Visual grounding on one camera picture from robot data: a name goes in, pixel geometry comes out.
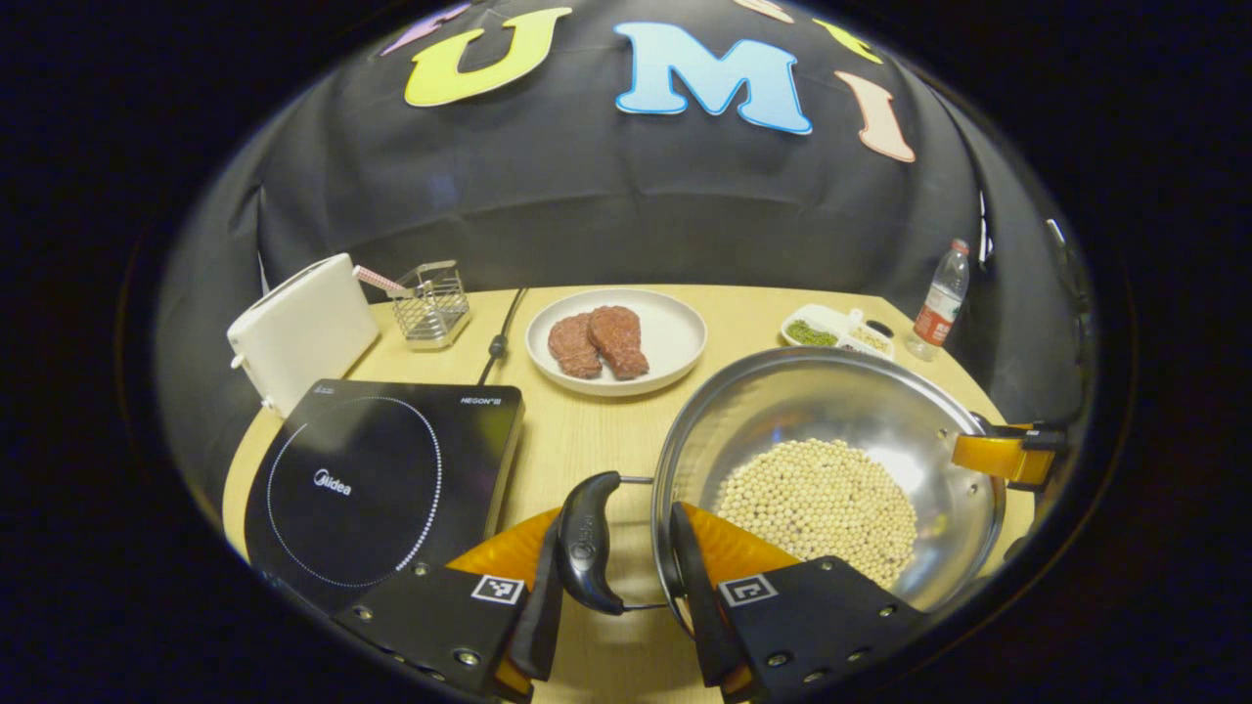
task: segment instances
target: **plastic water bottle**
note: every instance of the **plastic water bottle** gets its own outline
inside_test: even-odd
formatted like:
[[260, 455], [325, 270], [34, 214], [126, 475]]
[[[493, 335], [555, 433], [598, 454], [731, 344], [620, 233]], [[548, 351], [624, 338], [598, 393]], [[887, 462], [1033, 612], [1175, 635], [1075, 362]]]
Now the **plastic water bottle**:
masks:
[[969, 289], [969, 246], [964, 239], [953, 239], [952, 249], [939, 261], [935, 278], [930, 282], [930, 293], [918, 313], [904, 341], [904, 347], [919, 360], [935, 358], [948, 332], [957, 322], [960, 302]]

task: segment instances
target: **black cable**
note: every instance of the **black cable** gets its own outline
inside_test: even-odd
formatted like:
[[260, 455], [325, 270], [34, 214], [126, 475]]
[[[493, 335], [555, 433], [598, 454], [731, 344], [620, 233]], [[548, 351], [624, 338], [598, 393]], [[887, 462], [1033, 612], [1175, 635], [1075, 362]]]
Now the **black cable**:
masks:
[[478, 386], [487, 383], [487, 375], [491, 373], [491, 366], [496, 363], [496, 360], [505, 356], [505, 347], [508, 346], [508, 338], [505, 333], [508, 332], [508, 323], [513, 322], [513, 313], [517, 311], [517, 302], [522, 299], [522, 293], [526, 293], [526, 288], [518, 288], [517, 293], [513, 294], [513, 303], [508, 307], [508, 314], [505, 316], [505, 324], [500, 326], [500, 334], [491, 338], [491, 347], [487, 348], [487, 366], [482, 368], [482, 376], [478, 377]]

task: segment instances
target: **steel pot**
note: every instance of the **steel pot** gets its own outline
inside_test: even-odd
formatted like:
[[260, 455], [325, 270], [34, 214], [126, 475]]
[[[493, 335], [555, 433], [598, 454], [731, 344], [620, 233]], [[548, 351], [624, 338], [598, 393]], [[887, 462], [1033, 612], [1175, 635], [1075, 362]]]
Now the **steel pot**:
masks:
[[622, 603], [605, 580], [605, 504], [623, 481], [652, 482], [652, 547], [670, 609], [691, 633], [670, 536], [676, 501], [715, 511], [731, 471], [779, 442], [844, 440], [880, 462], [916, 512], [914, 557], [889, 591], [933, 610], [974, 579], [995, 542], [1004, 481], [952, 462], [959, 435], [984, 435], [973, 413], [939, 387], [885, 360], [818, 347], [745, 357], [705, 382], [680, 411], [655, 477], [592, 476], [570, 495], [558, 527], [558, 570], [581, 604], [608, 614]]

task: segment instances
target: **red bottle label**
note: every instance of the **red bottle label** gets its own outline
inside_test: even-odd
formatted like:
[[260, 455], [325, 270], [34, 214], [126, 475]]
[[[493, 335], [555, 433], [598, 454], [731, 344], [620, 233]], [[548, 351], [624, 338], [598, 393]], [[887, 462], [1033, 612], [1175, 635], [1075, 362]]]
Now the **red bottle label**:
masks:
[[931, 286], [926, 303], [918, 313], [916, 322], [913, 323], [913, 332], [930, 344], [943, 344], [948, 339], [948, 332], [957, 319], [958, 311], [960, 311], [960, 298], [938, 286]]

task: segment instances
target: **midea logo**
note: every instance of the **midea logo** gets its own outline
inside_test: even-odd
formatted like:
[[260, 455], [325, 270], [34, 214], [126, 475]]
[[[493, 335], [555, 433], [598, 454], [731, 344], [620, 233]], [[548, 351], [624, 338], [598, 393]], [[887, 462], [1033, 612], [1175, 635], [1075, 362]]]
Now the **midea logo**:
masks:
[[344, 496], [352, 494], [351, 486], [331, 476], [331, 472], [327, 470], [318, 470], [317, 474], [313, 475], [313, 484], [316, 484], [317, 486], [324, 486], [331, 491], [338, 491]]

